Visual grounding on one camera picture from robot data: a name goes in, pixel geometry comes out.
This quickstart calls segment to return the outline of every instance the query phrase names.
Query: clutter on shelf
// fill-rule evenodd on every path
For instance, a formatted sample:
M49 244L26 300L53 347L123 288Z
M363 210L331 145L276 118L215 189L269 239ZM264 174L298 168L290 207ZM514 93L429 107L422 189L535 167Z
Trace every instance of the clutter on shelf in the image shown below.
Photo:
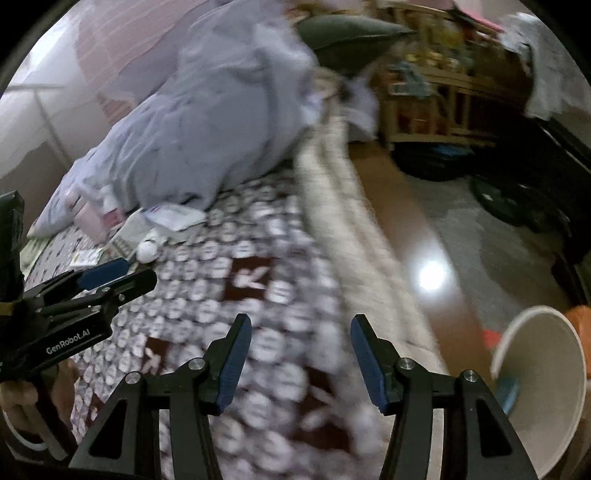
M417 34L398 43L374 79L387 142L445 142L493 146L499 126L522 112L532 88L518 55L499 31L451 11L386 2L378 16ZM416 95L411 77L426 81Z

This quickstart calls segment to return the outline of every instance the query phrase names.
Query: pillow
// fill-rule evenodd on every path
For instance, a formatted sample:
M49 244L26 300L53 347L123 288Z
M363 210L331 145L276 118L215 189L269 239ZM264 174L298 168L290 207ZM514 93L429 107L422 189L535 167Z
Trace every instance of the pillow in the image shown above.
M413 30L376 18L318 15L296 26L321 66L346 77L357 76L369 63Z

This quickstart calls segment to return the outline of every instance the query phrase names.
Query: brown and white blanket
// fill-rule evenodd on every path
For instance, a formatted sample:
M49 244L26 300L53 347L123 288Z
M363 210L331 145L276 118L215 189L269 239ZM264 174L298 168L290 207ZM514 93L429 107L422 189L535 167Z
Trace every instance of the brown and white blanket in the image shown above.
M295 187L287 167L224 192L196 238L164 247L156 289L122 308L110 339L75 357L78 439L127 372L175 370L245 312L248 360L234 402L211 421L224 478L377 477L386 439L349 347L339 283L303 228ZM29 286L88 247L75 228L59 234ZM172 478L165 411L161 451Z

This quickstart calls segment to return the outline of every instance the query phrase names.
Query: blue gripper pad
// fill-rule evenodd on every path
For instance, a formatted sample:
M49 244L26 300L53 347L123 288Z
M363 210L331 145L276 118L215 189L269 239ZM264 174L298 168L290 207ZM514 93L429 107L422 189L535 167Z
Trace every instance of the blue gripper pad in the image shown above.
M127 275L129 262L124 258L117 258L106 264L86 270L78 279L78 286L83 290L93 290L116 278Z
M515 377L500 377L496 381L495 398L508 415L519 396L519 380Z
M369 398L382 415L391 415L394 404L402 400L394 378L398 352L390 342L376 336L365 315L353 317L350 334Z
M209 378L205 388L215 388L215 410L221 414L232 403L238 380L251 345L252 325L245 313L239 313L228 334L215 340L203 356L210 365Z

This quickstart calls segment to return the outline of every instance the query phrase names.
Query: wall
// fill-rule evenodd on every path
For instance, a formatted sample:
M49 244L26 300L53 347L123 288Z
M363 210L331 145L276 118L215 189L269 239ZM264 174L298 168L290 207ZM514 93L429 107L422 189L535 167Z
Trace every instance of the wall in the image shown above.
M531 11L519 0L481 0L482 16L493 22L498 22L501 17L516 12Z
M26 153L16 168L0 179L0 194L17 190L25 200L25 233L49 201L66 171L50 145L43 142Z

